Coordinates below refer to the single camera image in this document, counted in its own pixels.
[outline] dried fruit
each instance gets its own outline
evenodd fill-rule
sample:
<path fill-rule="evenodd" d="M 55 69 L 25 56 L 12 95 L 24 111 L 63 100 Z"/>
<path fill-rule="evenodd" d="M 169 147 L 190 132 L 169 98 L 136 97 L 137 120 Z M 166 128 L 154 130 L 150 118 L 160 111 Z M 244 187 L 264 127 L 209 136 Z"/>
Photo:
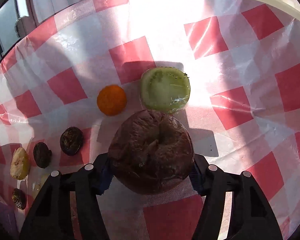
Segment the dried fruit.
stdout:
<path fill-rule="evenodd" d="M 167 113 L 180 110 L 190 97 L 189 78 L 173 67 L 149 69 L 141 77 L 140 96 L 148 109 Z"/>
<path fill-rule="evenodd" d="M 29 174 L 30 162 L 26 150 L 20 147 L 15 150 L 11 166 L 10 175 L 15 179 L 24 179 Z"/>
<path fill-rule="evenodd" d="M 40 180 L 37 181 L 34 185 L 34 190 L 32 192 L 32 197 L 36 198 L 40 189 L 42 188 L 43 184 L 46 182 L 47 178 L 49 177 L 49 174 L 44 174 L 41 176 Z"/>
<path fill-rule="evenodd" d="M 99 92 L 97 105 L 105 115 L 120 114 L 127 105 L 126 93 L 118 85 L 106 86 Z"/>
<path fill-rule="evenodd" d="M 124 121 L 108 156 L 117 179 L 144 195 L 174 188 L 188 176 L 194 162 L 185 127 L 173 116 L 155 110 L 137 112 Z"/>
<path fill-rule="evenodd" d="M 22 190 L 15 188 L 12 192 L 12 200 L 19 209 L 25 209 L 27 206 L 27 198 Z"/>
<path fill-rule="evenodd" d="M 33 157 L 38 167 L 45 169 L 49 166 L 52 152 L 44 142 L 39 142 L 34 146 Z"/>
<path fill-rule="evenodd" d="M 83 144 L 82 131 L 77 127 L 69 127 L 60 137 L 61 150 L 69 155 L 75 155 Z"/>

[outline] checkered tablecloth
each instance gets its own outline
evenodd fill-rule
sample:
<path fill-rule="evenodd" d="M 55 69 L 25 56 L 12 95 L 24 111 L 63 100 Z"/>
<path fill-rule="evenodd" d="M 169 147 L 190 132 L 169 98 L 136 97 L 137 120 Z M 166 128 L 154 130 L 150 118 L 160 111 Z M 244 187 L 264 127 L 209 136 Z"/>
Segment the checkered tablecloth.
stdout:
<path fill-rule="evenodd" d="M 107 152 L 120 124 L 142 109 L 139 79 L 156 66 L 189 76 L 188 106 L 175 117 L 195 152 L 226 172 L 250 171 L 287 239 L 300 223 L 300 22 L 255 0 L 84 0 L 20 41 L 0 64 L 0 193 L 11 205 L 13 188 L 27 193 L 26 210 L 15 212 L 18 228 L 42 173 L 77 171 Z M 110 84 L 128 99 L 115 117 L 96 105 Z M 74 157 L 59 145 L 70 126 L 85 138 Z M 46 170 L 33 159 L 39 141 L 53 152 Z M 9 174 L 20 146 L 32 164 L 24 181 Z M 187 240 L 204 199 L 189 179 L 141 196 L 114 178 L 98 201 L 111 240 Z M 231 193 L 220 238 L 230 209 Z"/>

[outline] orange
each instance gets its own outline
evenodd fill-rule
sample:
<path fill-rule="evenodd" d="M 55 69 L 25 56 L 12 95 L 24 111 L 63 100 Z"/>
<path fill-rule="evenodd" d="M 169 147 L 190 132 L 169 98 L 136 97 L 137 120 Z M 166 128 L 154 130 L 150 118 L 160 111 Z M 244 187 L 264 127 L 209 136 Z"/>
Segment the orange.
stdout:
<path fill-rule="evenodd" d="M 106 86 L 99 92 L 97 105 L 105 115 L 117 115 L 127 105 L 126 93 L 118 85 Z"/>

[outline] red and white tablecloth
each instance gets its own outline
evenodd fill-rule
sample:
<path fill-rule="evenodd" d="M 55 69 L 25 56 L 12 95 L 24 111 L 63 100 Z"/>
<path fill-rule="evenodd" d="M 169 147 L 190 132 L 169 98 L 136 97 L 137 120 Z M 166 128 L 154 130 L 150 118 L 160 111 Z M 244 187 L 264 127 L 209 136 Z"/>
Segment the red and white tablecloth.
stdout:
<path fill-rule="evenodd" d="M 175 116 L 195 152 L 226 172 L 251 171 L 287 239 L 300 223 L 300 22 L 255 0 L 84 0 L 20 41 L 0 64 L 0 193 L 11 205 L 15 187 L 28 194 L 18 228 L 42 173 L 77 171 L 107 152 L 120 124 L 142 109 L 139 79 L 156 66 L 189 76 L 188 106 Z M 115 117 L 96 105 L 110 84 L 128 99 Z M 70 126 L 85 137 L 74 157 L 59 145 Z M 39 141 L 53 152 L 46 170 L 33 160 Z M 9 169 L 20 146 L 32 167 L 18 182 Z M 203 206 L 189 179 L 141 196 L 114 178 L 98 201 L 111 240 L 191 239 Z M 220 238 L 230 209 L 231 193 Z"/>

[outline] tablecloth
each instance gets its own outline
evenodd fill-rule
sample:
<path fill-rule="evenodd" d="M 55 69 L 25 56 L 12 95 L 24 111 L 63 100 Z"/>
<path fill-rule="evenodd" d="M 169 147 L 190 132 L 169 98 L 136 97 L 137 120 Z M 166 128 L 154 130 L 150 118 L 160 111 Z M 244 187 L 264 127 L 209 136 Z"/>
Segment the tablecloth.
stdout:
<path fill-rule="evenodd" d="M 142 109 L 139 79 L 156 66 L 179 68 L 190 79 L 188 105 L 175 117 L 195 152 L 226 172 L 250 171 L 287 239 L 300 223 L 300 22 L 255 0 L 84 0 L 22 39 L 0 64 L 0 193 L 11 205 L 15 187 L 27 193 L 27 208 L 15 211 L 19 230 L 34 182 L 52 170 L 77 171 L 107 152 L 120 124 Z M 128 101 L 114 117 L 96 105 L 110 84 L 124 88 Z M 70 126 L 85 138 L 73 157 L 59 145 Z M 33 159 L 39 141 L 53 152 L 46 170 Z M 32 165 L 23 181 L 9 174 L 20 146 Z M 154 196 L 114 178 L 98 202 L 111 240 L 186 240 L 204 198 L 188 178 Z"/>

